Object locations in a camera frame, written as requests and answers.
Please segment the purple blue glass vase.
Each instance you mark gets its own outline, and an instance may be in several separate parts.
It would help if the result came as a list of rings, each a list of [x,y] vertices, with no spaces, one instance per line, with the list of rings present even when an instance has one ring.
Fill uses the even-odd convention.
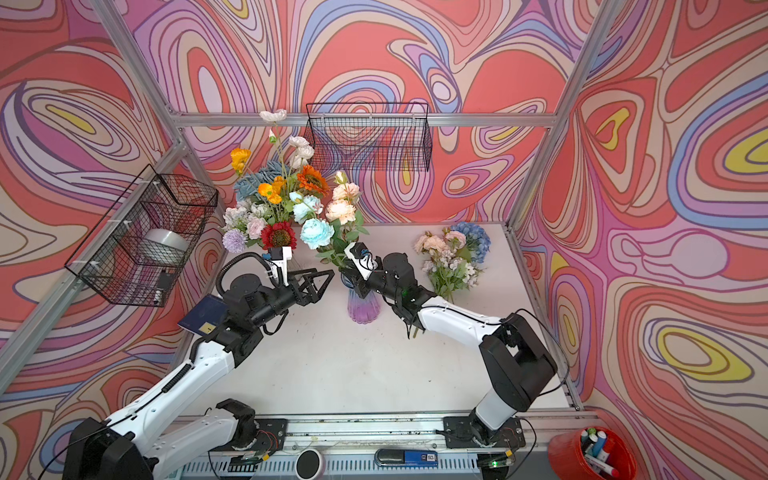
[[[343,276],[342,282],[348,288],[347,313],[349,318],[361,325],[375,321],[381,312],[381,305],[376,294],[368,293],[365,298],[361,298],[349,279]]]

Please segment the light blue rose stem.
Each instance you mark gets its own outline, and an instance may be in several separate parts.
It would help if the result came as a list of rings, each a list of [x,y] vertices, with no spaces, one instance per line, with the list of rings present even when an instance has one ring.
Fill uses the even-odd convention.
[[[327,250],[335,235],[335,228],[322,217],[324,205],[311,194],[291,192],[292,214],[301,226],[300,239],[312,250]]]

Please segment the lilac mixed flower bunch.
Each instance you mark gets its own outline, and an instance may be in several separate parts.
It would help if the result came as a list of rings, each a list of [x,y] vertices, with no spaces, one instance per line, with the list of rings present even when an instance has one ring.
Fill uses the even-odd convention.
[[[440,297],[452,301],[454,293],[476,287],[482,270],[471,260],[465,248],[428,249],[422,270],[432,284],[432,290]]]

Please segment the red flower with leaf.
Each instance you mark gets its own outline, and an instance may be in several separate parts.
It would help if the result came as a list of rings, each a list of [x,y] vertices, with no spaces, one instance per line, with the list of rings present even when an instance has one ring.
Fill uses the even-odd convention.
[[[295,249],[297,246],[295,232],[288,221],[265,226],[260,233],[260,242],[265,250],[283,247]]]

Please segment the pink peony stem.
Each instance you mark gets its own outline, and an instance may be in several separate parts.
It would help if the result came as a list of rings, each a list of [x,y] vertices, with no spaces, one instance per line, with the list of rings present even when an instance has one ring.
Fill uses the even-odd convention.
[[[467,244],[466,236],[455,230],[444,229],[440,235],[432,232],[423,233],[414,245],[414,250],[420,254],[438,257],[453,257]]]

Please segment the orange poppy stem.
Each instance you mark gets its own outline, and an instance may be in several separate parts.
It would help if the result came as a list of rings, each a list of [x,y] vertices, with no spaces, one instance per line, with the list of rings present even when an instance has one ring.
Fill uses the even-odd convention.
[[[268,160],[260,169],[252,171],[248,166],[251,156],[250,150],[242,148],[235,148],[230,153],[231,167],[237,176],[233,187],[237,202],[244,202],[257,195],[261,184],[272,183],[283,174],[283,163],[277,158]]]

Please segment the orange sunflower stem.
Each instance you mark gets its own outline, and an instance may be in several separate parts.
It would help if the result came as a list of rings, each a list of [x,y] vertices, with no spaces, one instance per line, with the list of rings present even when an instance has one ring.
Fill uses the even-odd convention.
[[[327,180],[311,165],[304,165],[297,174],[300,189],[306,193],[323,198],[330,191]]]

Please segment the blue rose bunch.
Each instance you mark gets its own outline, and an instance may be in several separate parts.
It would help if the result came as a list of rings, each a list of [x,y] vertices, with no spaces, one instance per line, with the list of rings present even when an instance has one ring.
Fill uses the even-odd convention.
[[[246,173],[234,184],[235,197],[238,202],[246,200],[248,197],[256,195],[258,187],[263,183],[272,183],[278,176],[283,175],[282,163],[277,159],[272,159],[256,171],[255,173]]]

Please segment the white poppy stem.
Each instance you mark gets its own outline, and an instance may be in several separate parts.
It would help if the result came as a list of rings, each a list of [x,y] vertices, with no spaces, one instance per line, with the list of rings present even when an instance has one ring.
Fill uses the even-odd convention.
[[[259,117],[269,126],[277,128],[281,122],[287,119],[288,112],[285,109],[262,110],[259,112]],[[293,171],[301,170],[314,157],[314,148],[302,136],[288,136],[286,140],[283,140],[280,135],[269,130],[268,140],[272,145],[278,147],[281,163]]]

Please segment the blue hydrangea stem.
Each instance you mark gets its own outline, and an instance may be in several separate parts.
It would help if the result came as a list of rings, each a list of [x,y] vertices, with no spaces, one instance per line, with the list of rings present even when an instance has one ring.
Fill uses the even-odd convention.
[[[491,239],[482,226],[470,222],[459,222],[453,225],[450,231],[459,232],[465,236],[466,248],[473,263],[483,264],[485,262],[490,251]]]

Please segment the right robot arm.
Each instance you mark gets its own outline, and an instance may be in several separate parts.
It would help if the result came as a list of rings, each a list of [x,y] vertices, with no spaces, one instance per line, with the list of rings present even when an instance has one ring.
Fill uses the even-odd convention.
[[[357,270],[355,290],[381,295],[408,332],[441,334],[479,352],[491,389],[468,416],[475,437],[527,411],[556,376],[556,361],[520,314],[486,316],[454,305],[419,284],[404,253],[374,257],[360,243],[346,257]]]

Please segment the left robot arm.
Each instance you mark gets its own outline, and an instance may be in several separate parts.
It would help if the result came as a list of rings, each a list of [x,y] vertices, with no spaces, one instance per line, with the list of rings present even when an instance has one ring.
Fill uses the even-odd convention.
[[[215,280],[225,305],[221,321],[196,340],[188,359],[137,400],[104,420],[87,418],[64,449],[65,479],[164,479],[220,446],[248,450],[260,428],[254,410],[226,399],[202,419],[167,429],[198,397],[224,378],[267,336],[266,324],[285,320],[293,306],[318,303],[335,273],[315,268],[290,271],[284,260],[246,252]]]

